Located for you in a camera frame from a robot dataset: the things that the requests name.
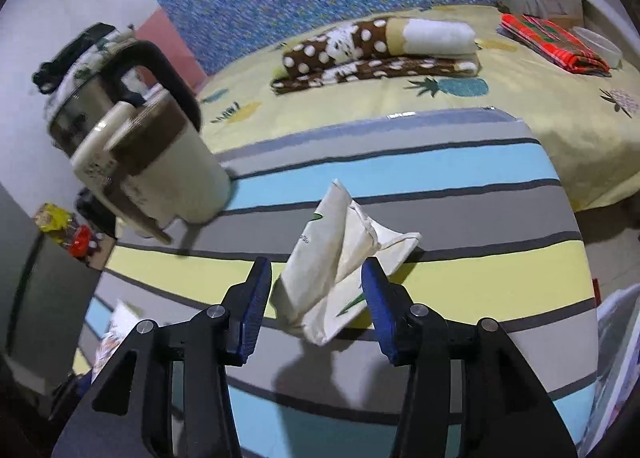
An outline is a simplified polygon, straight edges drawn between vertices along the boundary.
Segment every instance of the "tiled floor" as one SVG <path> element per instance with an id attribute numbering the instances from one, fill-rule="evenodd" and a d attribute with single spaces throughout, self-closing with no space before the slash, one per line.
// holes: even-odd
<path id="1" fill-rule="evenodd" d="M 640 229 L 633 224 L 628 203 L 584 211 L 576 218 L 602 298 L 640 282 Z"/>

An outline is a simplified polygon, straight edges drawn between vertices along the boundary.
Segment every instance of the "yellow stripe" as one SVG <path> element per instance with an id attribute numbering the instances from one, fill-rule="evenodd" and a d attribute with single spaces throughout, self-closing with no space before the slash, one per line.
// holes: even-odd
<path id="1" fill-rule="evenodd" d="M 91 371 L 89 362 L 86 361 L 79 348 L 76 348 L 76 354 L 74 355 L 73 371 L 76 375 L 84 375 Z"/>
<path id="2" fill-rule="evenodd" d="M 215 304 L 230 285 L 244 281 L 252 263 L 181 257 L 116 247 L 107 265 L 120 274 L 175 295 Z M 284 263 L 273 263 L 274 280 Z M 529 317 L 593 297 L 589 266 L 581 241 L 565 241 L 524 252 L 407 263 L 392 277 L 414 301 L 443 317 L 475 324 Z M 275 317 L 271 305 L 266 317 Z M 367 313 L 353 327 L 367 327 Z"/>

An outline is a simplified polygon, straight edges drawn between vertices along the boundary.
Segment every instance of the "rolled blanket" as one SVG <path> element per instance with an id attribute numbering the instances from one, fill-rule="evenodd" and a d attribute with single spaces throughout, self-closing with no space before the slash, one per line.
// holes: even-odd
<path id="1" fill-rule="evenodd" d="M 354 60 L 403 55 L 457 57 L 476 52 L 476 34 L 462 22 L 381 17 L 332 28 L 294 46 L 282 56 L 289 78 L 309 75 Z"/>
<path id="2" fill-rule="evenodd" d="M 284 94 L 370 78 L 412 75 L 476 76 L 478 69 L 478 57 L 475 54 L 458 59 L 389 57 L 387 59 L 354 60 L 322 72 L 315 71 L 308 75 L 299 75 L 296 78 L 274 80 L 271 83 L 271 88 L 277 94 Z"/>
<path id="3" fill-rule="evenodd" d="M 506 13 L 500 26 L 563 70 L 610 76 L 609 66 L 596 52 L 551 21 Z"/>

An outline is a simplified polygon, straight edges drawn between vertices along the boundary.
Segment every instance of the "kettle handle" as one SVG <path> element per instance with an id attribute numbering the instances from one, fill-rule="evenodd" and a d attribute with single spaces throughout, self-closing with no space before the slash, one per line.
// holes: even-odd
<path id="1" fill-rule="evenodd" d="M 149 41 L 135 41 L 121 50 L 102 67 L 100 73 L 112 94 L 114 102 L 128 100 L 126 87 L 121 81 L 122 76 L 132 68 L 142 66 L 152 72 L 160 84 L 167 89 L 178 103 L 187 118 L 193 123 L 196 131 L 202 126 L 200 106 L 191 93 L 191 89 L 184 83 L 169 60 L 155 44 Z"/>

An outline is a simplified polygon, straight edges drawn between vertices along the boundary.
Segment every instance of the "metal screw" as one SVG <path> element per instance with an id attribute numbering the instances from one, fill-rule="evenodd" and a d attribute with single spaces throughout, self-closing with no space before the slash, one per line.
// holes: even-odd
<path id="1" fill-rule="evenodd" d="M 140 321 L 136 326 L 136 330 L 138 331 L 138 333 L 148 333 L 152 329 L 154 329 L 154 324 L 149 319 Z"/>
<path id="2" fill-rule="evenodd" d="M 416 317 L 424 317 L 429 313 L 429 309 L 421 303 L 412 304 L 411 308 L 409 308 L 409 311 Z"/>
<path id="3" fill-rule="evenodd" d="M 480 321 L 480 326 L 488 332 L 495 332 L 495 330 L 498 329 L 498 323 L 489 318 L 482 319 L 482 321 Z"/>
<path id="4" fill-rule="evenodd" d="M 207 315 L 212 319 L 216 317 L 222 317 L 225 314 L 225 307 L 222 304 L 214 304 L 213 306 L 209 306 L 207 308 Z"/>

